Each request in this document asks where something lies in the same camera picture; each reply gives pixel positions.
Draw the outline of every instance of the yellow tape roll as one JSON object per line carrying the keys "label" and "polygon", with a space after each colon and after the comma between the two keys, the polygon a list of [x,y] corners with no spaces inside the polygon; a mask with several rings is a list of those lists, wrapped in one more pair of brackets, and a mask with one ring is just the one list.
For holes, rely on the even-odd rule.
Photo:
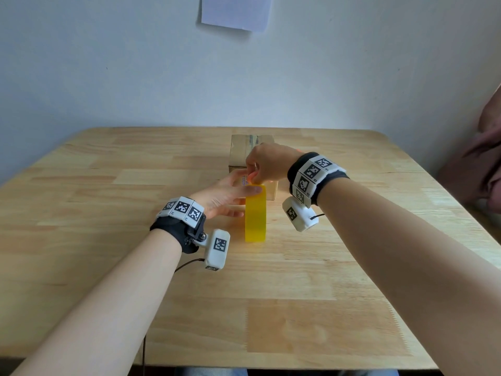
{"label": "yellow tape roll", "polygon": [[246,198],[246,241],[266,240],[266,188],[260,184],[261,193]]}

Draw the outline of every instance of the hand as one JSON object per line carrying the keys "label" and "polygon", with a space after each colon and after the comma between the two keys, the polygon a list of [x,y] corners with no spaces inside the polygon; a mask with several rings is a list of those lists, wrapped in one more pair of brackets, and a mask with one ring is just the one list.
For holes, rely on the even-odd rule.
{"label": "hand", "polygon": [[247,173],[258,172],[252,178],[254,184],[287,178],[288,170],[303,154],[289,146],[262,143],[254,146],[247,156]]}
{"label": "hand", "polygon": [[212,186],[192,194],[190,198],[204,207],[207,219],[217,215],[231,216],[232,218],[242,217],[242,211],[235,211],[227,204],[245,204],[243,198],[259,194],[262,191],[259,186],[233,186],[236,180],[245,175],[247,175],[246,169],[234,170]]}

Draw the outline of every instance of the wooden table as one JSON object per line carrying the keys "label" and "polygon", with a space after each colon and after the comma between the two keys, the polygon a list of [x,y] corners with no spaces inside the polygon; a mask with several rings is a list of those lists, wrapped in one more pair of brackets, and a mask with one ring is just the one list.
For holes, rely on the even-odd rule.
{"label": "wooden table", "polygon": [[[384,135],[363,130],[98,128],[0,189],[0,356],[26,356],[147,233],[157,211],[228,172],[230,136],[273,134],[318,151],[356,181],[501,267],[498,244]],[[148,331],[147,364],[266,368],[432,368],[327,219],[304,233],[268,202],[267,240],[231,233],[226,266],[176,273]],[[183,255],[181,262],[200,253]]]}

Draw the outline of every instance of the cardboard box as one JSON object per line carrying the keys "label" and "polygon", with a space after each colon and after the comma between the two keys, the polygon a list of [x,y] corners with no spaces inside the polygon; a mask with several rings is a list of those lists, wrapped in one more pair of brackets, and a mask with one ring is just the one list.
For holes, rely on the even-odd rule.
{"label": "cardboard box", "polygon": [[[248,135],[248,134],[233,134],[231,136],[231,150],[229,151],[229,172],[235,169],[245,169],[246,158],[254,148],[254,146],[262,142],[273,143],[275,140],[271,135]],[[267,181],[264,183],[266,187],[266,199],[274,201],[277,196],[278,181]]]}

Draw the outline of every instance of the white wall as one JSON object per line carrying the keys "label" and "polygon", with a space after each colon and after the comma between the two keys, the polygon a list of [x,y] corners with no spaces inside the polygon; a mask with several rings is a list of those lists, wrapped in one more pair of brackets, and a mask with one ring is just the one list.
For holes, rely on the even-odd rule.
{"label": "white wall", "polygon": [[93,126],[371,128],[435,170],[501,81],[501,0],[0,1],[0,183]]}

